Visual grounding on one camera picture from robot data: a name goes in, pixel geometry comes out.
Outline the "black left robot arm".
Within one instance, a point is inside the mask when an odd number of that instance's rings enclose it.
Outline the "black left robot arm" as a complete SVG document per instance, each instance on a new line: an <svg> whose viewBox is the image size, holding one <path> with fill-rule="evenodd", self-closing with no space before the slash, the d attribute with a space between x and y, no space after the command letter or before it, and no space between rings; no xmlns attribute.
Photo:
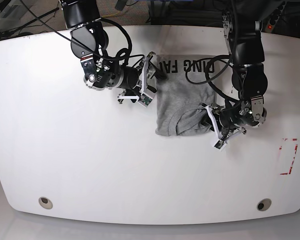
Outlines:
<svg viewBox="0 0 300 240"><path fill-rule="evenodd" d="M234 132L227 109L215 103L212 82L189 82L205 70L206 59L193 60L182 55L142 55L129 66L132 40L114 57L108 55L109 38L103 29L94 0L61 1L66 28L70 30L73 54L80 59L84 83L93 90L118 88L118 102L130 100L147 107L157 101L156 133L164 137L193 136L214 131L219 137Z"/></svg>

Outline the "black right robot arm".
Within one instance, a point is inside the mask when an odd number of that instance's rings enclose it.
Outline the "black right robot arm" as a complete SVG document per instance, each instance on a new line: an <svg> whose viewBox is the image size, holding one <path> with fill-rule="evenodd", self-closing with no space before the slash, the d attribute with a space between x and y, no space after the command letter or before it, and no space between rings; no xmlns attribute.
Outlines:
<svg viewBox="0 0 300 240"><path fill-rule="evenodd" d="M264 122L266 109L255 102L268 87L261 29L279 5L278 0L235 0L222 14L227 55L156 57L158 135L191 136L212 129L208 105L224 132Z"/></svg>

